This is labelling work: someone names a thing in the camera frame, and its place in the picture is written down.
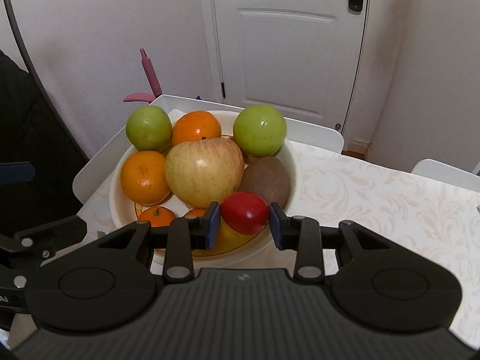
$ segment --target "pink object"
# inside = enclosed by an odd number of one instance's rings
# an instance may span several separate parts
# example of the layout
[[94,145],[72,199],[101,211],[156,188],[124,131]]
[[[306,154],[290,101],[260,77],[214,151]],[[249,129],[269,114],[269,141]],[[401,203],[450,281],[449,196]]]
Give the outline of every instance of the pink object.
[[142,55],[142,66],[145,74],[147,76],[148,83],[152,88],[152,92],[155,97],[159,97],[162,94],[162,88],[157,79],[157,74],[155,74],[155,69],[152,64],[152,60],[148,57],[145,50],[140,49],[140,54]]
[[153,102],[157,97],[151,93],[132,93],[129,94],[127,97],[123,99],[124,103],[130,103],[133,101],[146,101],[146,102]]
[[152,88],[153,94],[150,93],[132,93],[123,99],[124,103],[134,102],[134,101],[146,101],[153,102],[157,97],[162,94],[162,88],[158,82],[157,74],[155,74],[155,69],[153,67],[151,59],[146,54],[143,48],[140,49],[140,55],[142,56],[142,66],[147,76],[148,83]]

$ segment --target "brown kiwi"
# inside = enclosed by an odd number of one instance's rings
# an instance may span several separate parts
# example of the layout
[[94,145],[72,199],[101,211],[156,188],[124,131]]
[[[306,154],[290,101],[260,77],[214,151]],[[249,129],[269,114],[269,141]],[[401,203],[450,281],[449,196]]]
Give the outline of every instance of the brown kiwi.
[[254,193],[268,204],[277,202],[284,208],[290,196],[290,180],[278,158],[256,158],[245,169],[238,190]]

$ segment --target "white chair backrest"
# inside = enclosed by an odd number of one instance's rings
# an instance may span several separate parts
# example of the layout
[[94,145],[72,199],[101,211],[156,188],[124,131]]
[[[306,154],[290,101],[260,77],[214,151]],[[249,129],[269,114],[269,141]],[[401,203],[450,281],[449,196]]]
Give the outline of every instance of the white chair backrest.
[[[232,105],[212,103],[203,100],[187,99],[170,95],[161,95],[151,105],[161,107],[167,114],[172,109],[183,112],[196,110],[225,110],[240,112],[243,108]],[[342,135],[331,128],[285,118],[287,123],[286,137],[293,142],[305,143],[311,146],[341,153],[343,149]],[[130,142],[120,130],[100,151],[83,167],[73,180],[73,193],[80,202],[85,204],[100,184],[115,169],[118,161],[130,147]]]
[[412,173],[467,190],[480,192],[480,177],[435,160],[421,160],[415,165]]

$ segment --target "door panel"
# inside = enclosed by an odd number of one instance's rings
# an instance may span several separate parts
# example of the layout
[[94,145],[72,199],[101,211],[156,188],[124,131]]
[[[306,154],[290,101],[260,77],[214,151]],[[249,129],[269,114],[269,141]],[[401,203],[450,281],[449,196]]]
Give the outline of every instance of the door panel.
[[343,124],[364,12],[349,12],[348,0],[214,3],[228,104],[272,104],[294,119]]

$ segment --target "red fruit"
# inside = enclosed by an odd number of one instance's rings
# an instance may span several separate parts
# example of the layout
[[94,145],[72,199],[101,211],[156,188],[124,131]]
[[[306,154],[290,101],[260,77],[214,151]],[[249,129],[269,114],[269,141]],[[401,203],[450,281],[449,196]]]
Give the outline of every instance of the red fruit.
[[232,229],[247,236],[260,233],[268,222],[268,204],[260,196],[235,192],[220,205],[220,215]]

